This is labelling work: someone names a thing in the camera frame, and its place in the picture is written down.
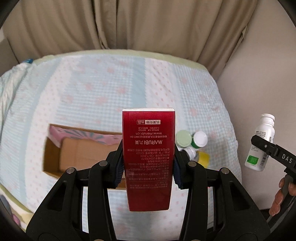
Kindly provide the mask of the right hand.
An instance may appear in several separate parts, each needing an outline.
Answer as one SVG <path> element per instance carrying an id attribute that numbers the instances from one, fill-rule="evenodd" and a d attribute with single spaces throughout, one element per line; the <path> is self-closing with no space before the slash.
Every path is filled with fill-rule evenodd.
<path id="1" fill-rule="evenodd" d="M 269 210 L 270 216 L 275 216 L 276 214 L 278 214 L 280 212 L 280 205 L 283 202 L 283 193 L 282 193 L 281 188 L 283 188 L 284 184 L 285 184 L 285 179 L 282 178 L 279 182 L 279 185 L 278 185 L 280 190 L 278 190 L 278 192 L 276 193 L 276 195 L 274 197 L 274 201 L 272 203 L 272 206 Z M 288 192 L 291 196 L 295 196 L 295 194 L 296 194 L 295 184 L 293 184 L 291 182 L 289 183 Z"/>

